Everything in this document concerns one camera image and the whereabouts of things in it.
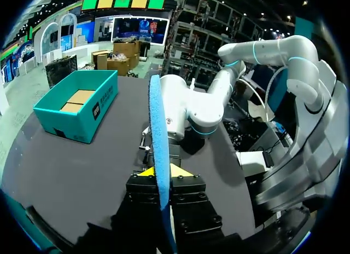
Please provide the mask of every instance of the arch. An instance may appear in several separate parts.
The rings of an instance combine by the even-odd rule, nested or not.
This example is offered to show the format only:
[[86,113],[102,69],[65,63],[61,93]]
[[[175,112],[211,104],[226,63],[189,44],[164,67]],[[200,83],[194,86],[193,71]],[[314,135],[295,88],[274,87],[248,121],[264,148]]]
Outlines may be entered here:
[[43,46],[42,46],[43,38],[44,38],[45,33],[48,30],[48,28],[51,27],[52,25],[54,25],[54,26],[56,25],[57,29],[59,29],[59,25],[56,22],[52,22],[52,23],[48,24],[48,26],[44,29],[43,34],[40,38],[40,62],[43,62]]
[[78,23],[78,20],[77,20],[77,16],[75,16],[74,14],[72,13],[67,13],[66,15],[64,15],[61,20],[60,20],[60,24],[59,24],[59,49],[61,48],[61,32],[62,32],[62,23],[63,23],[63,20],[65,19],[65,17],[67,16],[71,16],[72,19],[73,19],[73,38],[72,38],[72,48],[75,47],[75,34],[76,34],[76,30],[77,30],[77,23]]

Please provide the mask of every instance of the teal cardboard box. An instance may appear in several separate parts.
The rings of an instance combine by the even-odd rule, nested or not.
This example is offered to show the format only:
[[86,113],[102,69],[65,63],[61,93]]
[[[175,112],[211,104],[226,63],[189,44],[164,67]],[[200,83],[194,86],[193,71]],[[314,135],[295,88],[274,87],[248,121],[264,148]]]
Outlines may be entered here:
[[[89,94],[80,102],[74,99],[78,92]],[[33,110],[46,132],[91,143],[117,93],[117,71],[74,71],[46,93]]]

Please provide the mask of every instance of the black table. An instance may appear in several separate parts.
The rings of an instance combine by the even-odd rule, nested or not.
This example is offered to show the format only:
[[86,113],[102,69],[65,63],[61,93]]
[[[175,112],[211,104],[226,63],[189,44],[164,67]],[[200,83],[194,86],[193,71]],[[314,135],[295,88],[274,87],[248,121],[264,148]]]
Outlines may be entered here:
[[[119,94],[93,142],[86,145],[46,133],[32,114],[9,152],[2,189],[38,213],[72,243],[87,222],[109,226],[133,170],[141,170],[138,149],[148,126],[148,80],[118,77]],[[249,192],[229,136],[221,124],[203,148],[182,151],[182,168],[201,174],[207,195],[223,217],[223,232],[254,234]]]

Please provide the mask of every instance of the blue sponge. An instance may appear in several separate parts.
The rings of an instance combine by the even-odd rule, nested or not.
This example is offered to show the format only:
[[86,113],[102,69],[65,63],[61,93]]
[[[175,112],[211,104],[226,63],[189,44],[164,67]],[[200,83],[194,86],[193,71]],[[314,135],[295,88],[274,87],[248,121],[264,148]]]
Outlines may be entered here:
[[173,252],[176,253],[176,244],[170,223],[169,142],[159,75],[152,76],[149,83],[149,121],[154,154],[154,169],[159,191],[163,225],[169,242],[172,245]]

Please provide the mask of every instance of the brown cardboard piece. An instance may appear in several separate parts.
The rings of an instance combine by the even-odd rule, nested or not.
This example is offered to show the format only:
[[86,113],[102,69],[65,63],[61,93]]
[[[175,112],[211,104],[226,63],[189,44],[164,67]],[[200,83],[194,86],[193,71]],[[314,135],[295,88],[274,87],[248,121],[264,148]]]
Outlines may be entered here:
[[140,53],[136,54],[136,66],[138,65],[138,63],[140,62]]
[[109,50],[99,50],[91,53],[91,62],[93,62],[96,65],[98,70],[107,70],[108,53],[110,53]]
[[126,76],[129,71],[129,59],[124,61],[114,61],[112,59],[107,59],[108,70],[118,71],[119,76]]
[[78,90],[67,102],[83,105],[95,91]]
[[60,109],[61,112],[68,112],[68,113],[78,113],[79,110],[82,108],[83,105],[78,105],[76,103],[66,103],[62,109]]
[[107,70],[107,54],[101,54],[97,56],[97,69]]
[[123,53],[127,58],[133,57],[135,53],[135,42],[113,43],[113,53]]
[[137,54],[134,54],[133,57],[129,58],[129,67],[131,70],[137,66],[136,58],[137,58]]
[[135,43],[135,53],[139,53],[141,49],[140,41],[136,41]]

